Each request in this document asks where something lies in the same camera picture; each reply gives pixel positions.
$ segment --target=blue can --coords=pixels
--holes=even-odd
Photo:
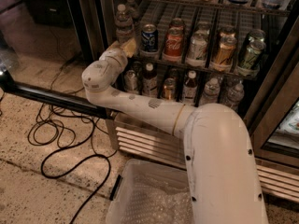
[[[154,24],[145,24],[141,31],[141,46],[146,52],[158,51],[158,30]]]

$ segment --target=white bottle cap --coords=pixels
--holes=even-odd
[[[195,78],[195,77],[196,77],[196,72],[194,72],[194,71],[190,71],[190,72],[188,73],[188,77],[189,77],[189,78]]]
[[[240,84],[240,83],[235,85],[235,89],[236,89],[237,91],[242,91],[243,88],[244,88],[243,85]]]
[[[125,10],[125,4],[119,4],[118,11],[124,11],[124,10]]]
[[[152,71],[152,70],[153,70],[153,65],[152,65],[152,63],[147,63],[147,65],[146,65],[146,69],[147,69],[147,71]]]
[[[216,78],[212,78],[212,79],[209,80],[209,82],[210,82],[211,85],[217,85],[218,80]]]

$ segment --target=glass panel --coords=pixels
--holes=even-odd
[[[83,97],[88,64],[66,0],[0,1],[0,59],[14,80]]]
[[[263,149],[299,158],[299,101],[280,122]]]

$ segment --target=bottle label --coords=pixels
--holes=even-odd
[[[194,105],[196,91],[197,91],[197,86],[196,87],[188,87],[188,86],[184,85],[183,93],[182,93],[182,97],[181,97],[182,103],[187,104],[187,105]]]
[[[142,94],[149,97],[157,97],[157,77],[151,79],[143,78]]]

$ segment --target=white robotic arm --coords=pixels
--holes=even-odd
[[[100,61],[92,63],[82,74],[87,99],[176,137],[183,131],[194,223],[267,224],[261,185],[243,120],[224,105],[195,108],[118,91],[110,85],[126,64],[121,49],[104,52]]]

